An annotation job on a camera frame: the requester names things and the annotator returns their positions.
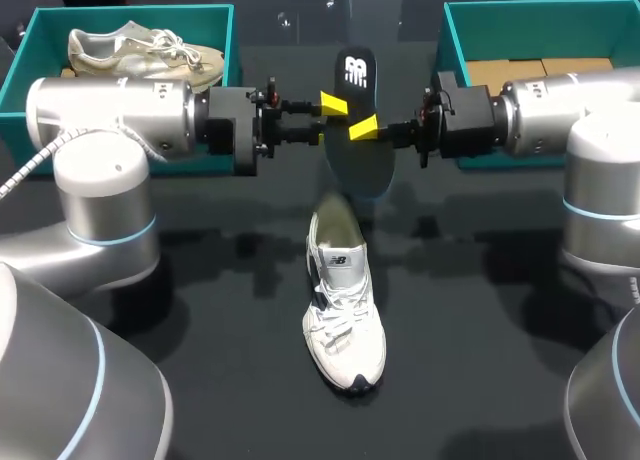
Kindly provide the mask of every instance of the brown cardboard box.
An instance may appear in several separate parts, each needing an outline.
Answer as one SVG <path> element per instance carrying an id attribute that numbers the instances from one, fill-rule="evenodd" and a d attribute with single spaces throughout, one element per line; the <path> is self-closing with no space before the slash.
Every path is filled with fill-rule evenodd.
<path id="1" fill-rule="evenodd" d="M 500 94 L 510 80 L 563 73 L 611 70 L 608 58 L 546 58 L 542 60 L 483 60 L 467 62 L 472 85 L 486 85 L 491 96 Z"/>
<path id="2" fill-rule="evenodd" d="M 540 60 L 487 60 L 467 62 L 472 85 L 486 85 L 492 96 L 500 94 L 509 80 L 544 77 Z"/>
<path id="3" fill-rule="evenodd" d="M 543 58 L 542 65 L 547 76 L 613 70 L 608 58 Z"/>

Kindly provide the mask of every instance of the cable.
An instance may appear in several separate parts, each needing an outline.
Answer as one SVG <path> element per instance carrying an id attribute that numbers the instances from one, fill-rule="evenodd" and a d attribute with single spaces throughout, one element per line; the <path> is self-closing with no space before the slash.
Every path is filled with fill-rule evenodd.
<path id="1" fill-rule="evenodd" d="M 36 153 L 31 160 L 29 160 L 20 170 L 14 173 L 9 180 L 7 180 L 2 186 L 0 186 L 0 200 L 9 195 L 31 172 L 33 172 L 38 166 L 40 166 L 46 159 L 51 157 L 55 152 L 66 143 L 74 140 L 83 135 L 96 132 L 110 132 L 120 135 L 124 135 L 131 140 L 138 143 L 145 154 L 157 162 L 167 163 L 168 160 L 162 155 L 153 150 L 142 137 L 140 137 L 135 131 L 126 125 L 120 124 L 113 129 L 109 128 L 83 128 L 83 129 L 70 129 L 60 133 L 53 141 L 47 144 L 42 150 Z"/>

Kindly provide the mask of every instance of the black insole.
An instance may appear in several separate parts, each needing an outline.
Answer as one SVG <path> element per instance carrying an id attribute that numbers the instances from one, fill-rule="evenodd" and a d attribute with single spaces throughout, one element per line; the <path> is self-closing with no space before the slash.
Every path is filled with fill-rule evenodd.
<path id="1" fill-rule="evenodd" d="M 346 47 L 335 64 L 334 95 L 349 106 L 348 121 L 329 117 L 325 132 L 327 161 L 343 192 L 360 200 L 382 196 L 393 179 L 395 153 L 389 143 L 349 140 L 349 126 L 376 113 L 377 66 L 365 47 Z"/>

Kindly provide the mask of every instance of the teal bin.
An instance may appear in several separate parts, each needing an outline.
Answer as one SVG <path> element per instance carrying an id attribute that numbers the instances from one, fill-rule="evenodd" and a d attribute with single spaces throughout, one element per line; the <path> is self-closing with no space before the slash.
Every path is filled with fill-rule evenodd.
<path id="1" fill-rule="evenodd" d="M 604 57 L 614 68 L 640 65 L 638 0 L 445 3 L 436 69 L 470 86 L 467 61 Z M 458 161 L 470 169 L 563 164 L 563 156 L 514 160 L 502 153 Z"/>
<path id="2" fill-rule="evenodd" d="M 98 8 L 38 8 L 0 90 L 0 137 L 15 164 L 24 165 L 35 153 L 25 121 L 25 103 L 31 84 L 41 77 L 57 77 L 68 66 L 67 39 L 74 28 L 109 33 L 129 20 L 147 28 L 169 29 L 185 43 L 216 48 L 225 53 L 223 87 L 239 86 L 240 60 L 233 5 L 162 5 Z M 174 164 L 151 164 L 158 174 L 224 175 L 231 173 L 229 156 L 204 157 Z M 51 174 L 51 161 L 34 174 Z"/>

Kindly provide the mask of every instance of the shoe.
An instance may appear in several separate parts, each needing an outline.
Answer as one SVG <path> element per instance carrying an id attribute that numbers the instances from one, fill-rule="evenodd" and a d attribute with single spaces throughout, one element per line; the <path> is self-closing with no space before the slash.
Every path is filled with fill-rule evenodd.
<path id="1" fill-rule="evenodd" d="M 171 30 L 149 30 L 128 22 L 112 33 L 69 33 L 69 62 L 78 75 L 187 80 L 194 92 L 222 79 L 224 54 L 183 43 Z"/>
<path id="2" fill-rule="evenodd" d="M 313 293 L 302 330 L 311 356 L 338 389 L 369 390 L 382 376 L 387 346 L 373 301 L 367 245 L 342 197 L 326 197 L 313 215 L 307 270 Z"/>

